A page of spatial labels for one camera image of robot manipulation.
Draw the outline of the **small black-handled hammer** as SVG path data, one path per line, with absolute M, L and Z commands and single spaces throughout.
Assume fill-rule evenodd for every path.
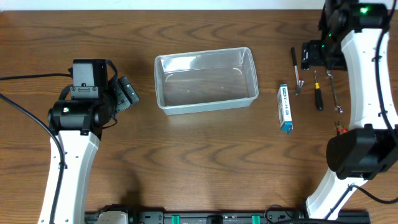
M 294 66 L 295 79 L 296 79 L 295 95 L 299 96 L 299 94 L 301 94 L 301 91 L 303 89 L 304 81 L 300 78 L 300 75 L 299 75 L 299 68 L 298 68 L 295 48 L 292 47 L 290 49 L 290 52 L 291 52 L 291 56 L 292 56 L 292 63 Z

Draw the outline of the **white and teal box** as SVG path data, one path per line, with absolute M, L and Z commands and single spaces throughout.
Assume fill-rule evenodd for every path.
M 277 93 L 277 107 L 280 130 L 290 134 L 293 131 L 293 121 L 287 84 L 282 84 L 279 87 L 279 91 Z

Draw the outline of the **clear plastic container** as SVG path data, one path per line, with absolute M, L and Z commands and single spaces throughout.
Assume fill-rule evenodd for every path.
M 159 55 L 154 81 L 158 107 L 166 115 L 244 108 L 259 96 L 247 47 Z

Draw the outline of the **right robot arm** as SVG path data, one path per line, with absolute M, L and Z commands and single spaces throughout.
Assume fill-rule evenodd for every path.
M 351 97 L 349 128 L 327 144 L 328 170 L 305 202 L 306 222 L 340 218 L 353 193 L 397 161 L 397 112 L 387 63 L 393 13 L 383 3 L 326 1 L 321 38 L 303 44 L 301 68 L 347 71 Z

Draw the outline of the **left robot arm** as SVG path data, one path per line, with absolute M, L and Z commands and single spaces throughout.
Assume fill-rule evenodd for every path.
M 39 223 L 83 223 L 91 166 L 102 131 L 61 128 L 50 140 L 49 177 Z

